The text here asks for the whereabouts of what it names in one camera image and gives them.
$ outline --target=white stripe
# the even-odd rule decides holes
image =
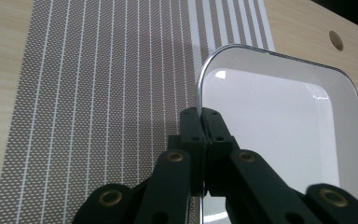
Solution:
[[[178,1],[179,4],[179,21],[182,21],[182,6],[180,5],[181,1]],[[183,26],[182,22],[180,23],[180,35],[182,38],[182,60],[183,60],[183,76],[185,78],[185,99],[186,99],[186,108],[188,108],[188,96],[187,96],[187,73],[186,73],[186,60],[185,60],[185,40],[183,39]]]
[[[124,136],[125,136],[125,118],[126,118],[126,75],[127,75],[127,13],[128,13],[128,1],[126,1],[124,19],[124,64],[123,64],[123,95],[122,95],[122,113],[121,113],[121,178],[120,183],[124,184]]]
[[[233,0],[227,0],[227,4],[228,4],[229,18],[231,21],[232,34],[234,37],[234,43],[240,44],[241,43],[240,31],[238,30],[237,17],[235,16],[234,2]]]
[[[257,47],[262,49],[264,48],[264,46],[263,41],[261,40],[261,33],[260,28],[258,26],[257,16],[255,14],[255,3],[253,0],[249,0],[249,8],[251,9],[252,21],[255,27],[255,39],[257,40]]]
[[[137,46],[138,46],[138,49],[137,49],[137,65],[136,65],[136,184],[139,184],[139,117],[140,117],[140,114],[139,114],[139,63],[140,63],[140,59],[141,59],[141,55],[140,55],[140,50],[139,50],[139,47],[141,46],[141,43],[140,43],[140,37],[139,37],[139,0],[138,0],[138,8],[137,8],[137,15],[138,15],[138,43],[137,43]]]
[[[110,93],[112,85],[112,59],[113,59],[113,31],[115,27],[115,1],[112,1],[112,32],[110,35],[110,57],[109,57],[109,81],[108,81],[108,92],[107,92],[107,116],[106,116],[106,136],[105,136],[105,160],[104,160],[104,179],[103,183],[107,183],[107,160],[109,151],[109,120],[110,120]]]
[[[58,83],[57,83],[57,91],[56,91],[56,101],[54,106],[54,113],[53,113],[53,124],[51,127],[51,136],[50,136],[50,144],[48,147],[48,169],[46,171],[46,178],[45,178],[45,190],[43,192],[43,201],[42,201],[42,211],[40,215],[40,223],[43,223],[45,217],[45,207],[46,207],[46,198],[48,197],[48,177],[50,175],[50,165],[51,165],[51,154],[54,145],[54,133],[56,127],[56,119],[57,119],[57,109],[58,109],[58,99],[60,98],[60,87],[61,87],[61,77],[62,77],[62,65],[63,65],[63,56],[65,53],[65,44],[66,44],[66,35],[68,30],[68,20],[69,20],[69,10],[71,8],[71,0],[68,2],[68,8],[66,9],[66,20],[65,20],[65,28],[63,31],[63,42],[62,42],[62,53],[61,53],[61,62],[60,62],[60,71],[58,74]]]
[[[48,29],[46,30],[45,45],[43,47],[42,62],[40,64],[39,79],[37,81],[36,98],[34,100],[34,113],[33,113],[33,118],[32,118],[32,123],[31,123],[30,138],[28,139],[27,156],[25,157],[24,174],[22,175],[22,181],[21,181],[21,192],[20,192],[20,198],[19,198],[19,206],[17,208],[16,223],[20,222],[21,207],[22,207],[22,200],[23,200],[22,197],[24,196],[24,189],[25,189],[25,182],[27,179],[27,172],[28,172],[28,165],[29,165],[30,154],[31,154],[32,140],[34,137],[34,122],[36,121],[37,105],[39,103],[39,92],[40,92],[40,86],[41,86],[41,82],[42,82],[43,68],[45,65],[46,51],[47,51],[47,47],[48,47],[48,34],[50,31],[50,22],[51,22],[51,13],[53,10],[53,4],[54,4],[54,0],[51,1],[49,13],[48,13]]]
[[[150,78],[150,148],[151,148],[151,172],[154,168],[154,122],[153,122],[153,54],[152,54],[152,10],[149,0],[149,78]]]
[[[206,42],[208,44],[208,52],[209,54],[212,54],[216,50],[216,45],[214,44],[214,37],[213,37],[211,6],[209,4],[209,1],[201,1],[201,2],[202,2],[204,20],[205,20],[205,33],[206,33]]]
[[[93,125],[92,122],[94,120],[95,77],[97,74],[98,42],[100,40],[100,18],[101,18],[101,0],[98,3],[97,39],[95,41],[94,71],[92,74],[91,114],[89,117],[89,147],[87,149],[86,190],[84,195],[85,200],[89,196],[90,157],[91,157],[91,140],[92,140],[92,125]]]
[[[84,34],[84,23],[86,18],[86,6],[87,0],[84,3],[83,8],[83,18],[82,18],[82,25],[81,25],[81,35],[80,35],[80,50],[79,50],[79,57],[77,60],[77,70],[76,70],[76,85],[75,85],[75,100],[74,100],[74,111],[72,113],[72,124],[71,124],[71,140],[69,142],[69,158],[68,158],[68,167],[66,171],[66,183],[65,183],[65,194],[63,200],[63,216],[62,216],[62,223],[66,222],[66,210],[68,204],[68,191],[69,191],[69,178],[71,176],[71,163],[72,163],[72,150],[73,150],[73,143],[74,143],[74,132],[75,132],[75,122],[76,122],[76,106],[77,106],[77,90],[78,90],[78,83],[79,83],[79,74],[80,74],[80,65],[81,65],[81,54],[83,50],[83,34]]]
[[[188,19],[190,21],[190,32],[191,32],[191,46],[193,51],[193,61],[194,61],[194,80],[197,82],[199,80],[199,75],[202,68],[202,58],[201,58],[201,45],[200,45],[200,34],[199,34],[199,25],[197,22],[197,9],[196,1],[188,0]]]
[[[248,22],[248,18],[246,16],[247,12],[245,10],[245,4],[243,3],[243,1],[241,0],[235,0],[238,1],[239,5],[240,5],[240,12],[241,12],[241,18],[242,18],[242,24],[243,24],[243,31],[245,32],[245,41],[246,41],[246,45],[252,46],[253,45],[253,41],[252,41],[252,37],[251,37],[251,29],[249,28],[249,22]]]
[[[275,51],[274,42],[272,40],[271,29],[269,28],[269,18],[267,16],[266,7],[264,6],[263,0],[258,0],[258,7],[260,8],[261,21],[263,22],[264,33],[267,39],[267,45],[268,45],[267,49],[271,51]]]
[[[222,0],[216,1],[216,10],[217,10],[217,21],[219,23],[222,46],[225,46],[228,44],[228,38],[227,38],[227,28],[225,23],[225,13],[223,11]]]
[[[171,43],[172,43],[172,75],[173,75],[173,98],[175,100],[175,127],[176,127],[176,134],[179,134],[179,127],[178,127],[178,104],[177,104],[177,100],[176,100],[176,67],[175,67],[175,49],[173,46],[173,24],[172,24],[172,5],[171,5],[171,0],[170,0],[170,22],[171,22]]]
[[[159,0],[159,32],[161,37],[161,82],[162,82],[162,115],[163,115],[163,126],[164,126],[164,146],[167,146],[167,123],[165,118],[165,74],[164,74],[164,46],[162,37],[162,9],[161,0]]]

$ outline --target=round hole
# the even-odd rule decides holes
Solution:
[[[239,154],[239,157],[243,161],[252,162],[255,161],[255,156],[251,154],[250,152],[241,152]]]
[[[294,213],[294,212],[286,213],[285,217],[286,217],[286,220],[289,223],[292,223],[292,224],[302,224],[302,223],[304,223],[304,218],[302,218],[301,215],[299,215],[297,213]]]
[[[183,155],[178,152],[172,152],[167,156],[168,161],[181,161],[183,159]]]
[[[152,217],[153,224],[165,224],[168,223],[168,215],[164,212],[157,212]]]
[[[341,37],[339,37],[339,35],[334,31],[330,31],[328,34],[334,47],[336,47],[336,49],[339,51],[344,50],[344,43],[342,43]]]
[[[109,207],[119,203],[122,198],[123,194],[120,191],[111,189],[102,193],[98,202],[102,206]]]
[[[321,195],[325,201],[337,207],[345,207],[349,204],[344,196],[331,189],[321,189],[319,190],[319,195]]]

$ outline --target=gray placemat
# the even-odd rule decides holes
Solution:
[[[34,1],[0,223],[67,223],[101,185],[149,177],[228,43],[274,50],[262,1]]]

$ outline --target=wooden table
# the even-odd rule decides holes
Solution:
[[[265,0],[277,52],[331,65],[347,73],[358,90],[358,26],[311,1]],[[32,0],[0,0],[0,172]],[[344,49],[337,50],[329,32],[335,31]]]

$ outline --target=brass screw insert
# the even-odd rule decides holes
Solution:
[[[182,161],[183,155],[179,152],[171,152],[170,154],[168,154],[167,159],[168,161]]]
[[[331,189],[320,189],[319,195],[325,201],[337,207],[345,207],[349,204],[348,200],[344,196]]]
[[[242,161],[246,161],[246,162],[255,161],[255,156],[250,152],[241,152],[238,156]]]
[[[122,198],[123,194],[120,191],[111,189],[101,194],[98,203],[102,206],[109,207],[119,203]]]

